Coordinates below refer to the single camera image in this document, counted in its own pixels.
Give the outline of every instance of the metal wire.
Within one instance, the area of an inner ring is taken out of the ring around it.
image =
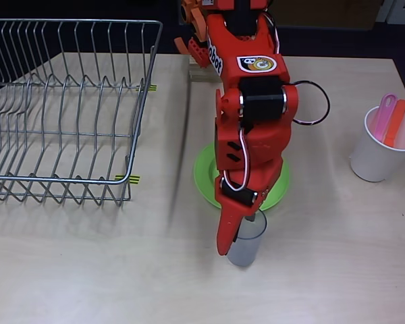
[[[150,20],[0,19],[0,201],[131,199],[161,31]]]

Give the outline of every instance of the red robot arm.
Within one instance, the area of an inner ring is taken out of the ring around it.
[[[188,52],[203,68],[211,62],[223,82],[223,96],[216,92],[215,197],[217,249],[225,255],[243,217],[256,213],[279,178],[298,94],[264,11],[267,0],[183,0],[182,7],[196,30]],[[176,44],[185,51],[181,39]]]

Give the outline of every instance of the black cable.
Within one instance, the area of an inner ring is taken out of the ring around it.
[[[293,121],[294,121],[294,123],[299,124],[299,125],[305,125],[305,126],[317,125],[317,124],[321,123],[324,119],[326,119],[330,113],[330,109],[331,109],[330,98],[327,95],[327,93],[325,92],[325,90],[323,89],[323,87],[315,82],[312,82],[309,80],[300,80],[300,81],[296,81],[293,83],[287,83],[287,85],[289,85],[289,86],[299,86],[301,84],[310,84],[312,86],[316,86],[324,94],[325,100],[327,100],[327,110],[325,112],[325,115],[322,118],[315,120],[315,121],[302,121],[302,120],[298,120],[298,119],[293,119]]]

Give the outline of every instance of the white paper cup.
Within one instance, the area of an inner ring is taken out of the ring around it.
[[[379,142],[369,130],[377,109],[372,108],[366,114],[363,135],[350,156],[354,173],[370,182],[388,179],[405,160],[405,116],[392,148]]]

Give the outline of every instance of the dark floor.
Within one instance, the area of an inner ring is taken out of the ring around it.
[[[53,11],[45,2],[25,1],[24,7],[9,9],[3,5],[0,18],[114,18],[153,19],[164,23],[160,53],[175,53],[173,40],[188,34],[187,26],[179,25],[178,0],[63,0]],[[284,55],[320,57],[392,58],[405,84],[405,26],[376,24],[371,31],[279,28],[281,52]]]

